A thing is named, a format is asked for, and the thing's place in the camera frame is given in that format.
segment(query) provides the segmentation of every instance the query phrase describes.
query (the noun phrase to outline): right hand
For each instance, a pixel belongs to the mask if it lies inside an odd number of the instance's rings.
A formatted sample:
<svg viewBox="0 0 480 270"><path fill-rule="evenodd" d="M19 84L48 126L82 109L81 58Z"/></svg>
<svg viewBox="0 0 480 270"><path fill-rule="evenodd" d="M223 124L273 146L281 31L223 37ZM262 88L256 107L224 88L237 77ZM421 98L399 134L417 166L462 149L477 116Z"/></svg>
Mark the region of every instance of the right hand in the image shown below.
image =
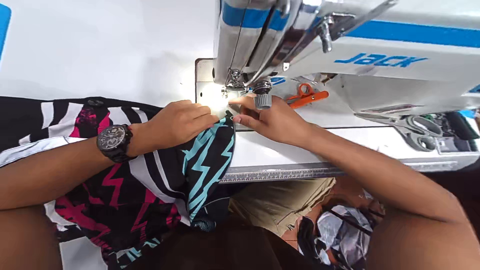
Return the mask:
<svg viewBox="0 0 480 270"><path fill-rule="evenodd" d="M305 148L314 130L318 129L277 96L272 96L272 107L267 110L256 110L253 98L249 96L233 99L229 103L241 105L240 114L233 118L233 122L279 143Z"/></svg>

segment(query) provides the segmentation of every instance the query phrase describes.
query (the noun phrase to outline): black watch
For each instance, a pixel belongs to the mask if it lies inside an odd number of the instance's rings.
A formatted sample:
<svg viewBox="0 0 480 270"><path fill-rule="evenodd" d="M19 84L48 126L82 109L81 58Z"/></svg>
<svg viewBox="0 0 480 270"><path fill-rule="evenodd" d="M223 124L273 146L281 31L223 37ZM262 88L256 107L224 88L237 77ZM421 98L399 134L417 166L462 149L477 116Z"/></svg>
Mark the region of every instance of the black watch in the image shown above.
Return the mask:
<svg viewBox="0 0 480 270"><path fill-rule="evenodd" d="M128 125L111 125L98 134L96 146L113 162L123 163L136 158L127 156L128 144L132 137Z"/></svg>

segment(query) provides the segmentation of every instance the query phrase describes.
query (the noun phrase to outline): measuring ruler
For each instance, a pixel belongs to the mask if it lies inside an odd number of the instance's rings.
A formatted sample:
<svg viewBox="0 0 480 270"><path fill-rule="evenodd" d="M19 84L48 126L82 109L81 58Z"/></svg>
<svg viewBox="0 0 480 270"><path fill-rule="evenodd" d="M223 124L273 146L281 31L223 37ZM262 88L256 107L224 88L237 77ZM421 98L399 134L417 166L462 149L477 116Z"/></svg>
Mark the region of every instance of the measuring ruler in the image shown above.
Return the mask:
<svg viewBox="0 0 480 270"><path fill-rule="evenodd" d="M456 161L404 162L416 171L450 171ZM272 166L230 167L220 184L334 177L345 173L328 162Z"/></svg>

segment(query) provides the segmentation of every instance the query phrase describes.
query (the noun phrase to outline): khaki shorts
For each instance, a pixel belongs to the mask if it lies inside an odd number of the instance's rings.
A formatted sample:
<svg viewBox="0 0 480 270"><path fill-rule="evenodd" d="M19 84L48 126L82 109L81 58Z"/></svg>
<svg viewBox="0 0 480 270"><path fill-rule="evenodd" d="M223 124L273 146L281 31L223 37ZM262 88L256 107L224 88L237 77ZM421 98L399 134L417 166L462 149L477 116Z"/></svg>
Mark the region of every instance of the khaki shorts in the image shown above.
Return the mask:
<svg viewBox="0 0 480 270"><path fill-rule="evenodd" d="M229 209L281 237L328 195L335 182L330 177L254 183L230 198Z"/></svg>

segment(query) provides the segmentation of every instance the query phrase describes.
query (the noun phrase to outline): striped fabric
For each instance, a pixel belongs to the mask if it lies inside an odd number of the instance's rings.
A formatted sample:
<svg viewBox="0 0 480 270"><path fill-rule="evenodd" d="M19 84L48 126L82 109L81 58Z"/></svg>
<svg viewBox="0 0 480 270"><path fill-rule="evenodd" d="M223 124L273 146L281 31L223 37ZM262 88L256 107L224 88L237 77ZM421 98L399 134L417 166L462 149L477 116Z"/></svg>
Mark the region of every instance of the striped fabric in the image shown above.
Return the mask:
<svg viewBox="0 0 480 270"><path fill-rule="evenodd" d="M35 149L45 145L38 143L41 140L61 136L91 138L112 124L144 123L161 110L105 98L46 102L0 98L0 106L1 110L10 107L14 118L22 118L23 127L15 129L15 123L20 123L8 117L0 121L10 125L11 130L11 134L3 134L9 138L3 140L0 151L25 146L32 153L48 150ZM206 211L200 209L208 203L209 195L230 165L234 134L228 116L183 145L115 164L57 198L55 212L76 224L92 243L100 246L105 261L114 258L112 254L129 258L124 250L159 237L178 222L193 222L196 227L211 230L215 223L209 222ZM11 155L12 150L1 152L0 160L7 153ZM65 234L64 227L59 228Z"/></svg>

